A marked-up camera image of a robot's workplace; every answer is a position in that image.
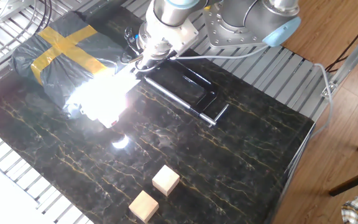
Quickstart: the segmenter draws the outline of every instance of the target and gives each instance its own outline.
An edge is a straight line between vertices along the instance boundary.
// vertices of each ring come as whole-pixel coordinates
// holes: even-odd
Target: gray robot arm
[[[282,44],[300,25],[297,0],[153,0],[137,39],[138,48],[144,50],[139,67],[150,68],[191,47],[198,39],[198,31],[188,16],[213,4],[219,5],[215,16],[222,32],[230,36],[246,30],[272,47]]]

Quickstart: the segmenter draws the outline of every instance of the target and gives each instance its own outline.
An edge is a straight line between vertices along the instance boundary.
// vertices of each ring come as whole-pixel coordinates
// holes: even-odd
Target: wooden cube
[[[157,211],[158,202],[143,190],[129,205],[129,209],[144,223],[147,223]]]
[[[168,196],[178,185],[179,175],[164,165],[153,178],[153,186]]]

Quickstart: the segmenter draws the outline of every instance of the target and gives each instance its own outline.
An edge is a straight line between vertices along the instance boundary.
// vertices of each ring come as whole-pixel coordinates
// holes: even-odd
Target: marble tabletop
[[[88,22],[122,45],[124,29],[140,24],[126,9],[108,7]],[[0,99],[0,137],[94,223],[141,223],[128,206],[142,190],[160,206],[149,223],[265,222],[312,120],[209,60],[183,64],[219,87],[206,114],[229,104],[213,128],[144,81],[128,94],[132,104],[119,122],[105,129],[87,117],[67,119],[41,86],[24,80]],[[194,100],[178,71],[165,65],[154,72]],[[114,147],[123,136],[127,145]],[[163,165],[180,175],[168,197],[152,186]]]

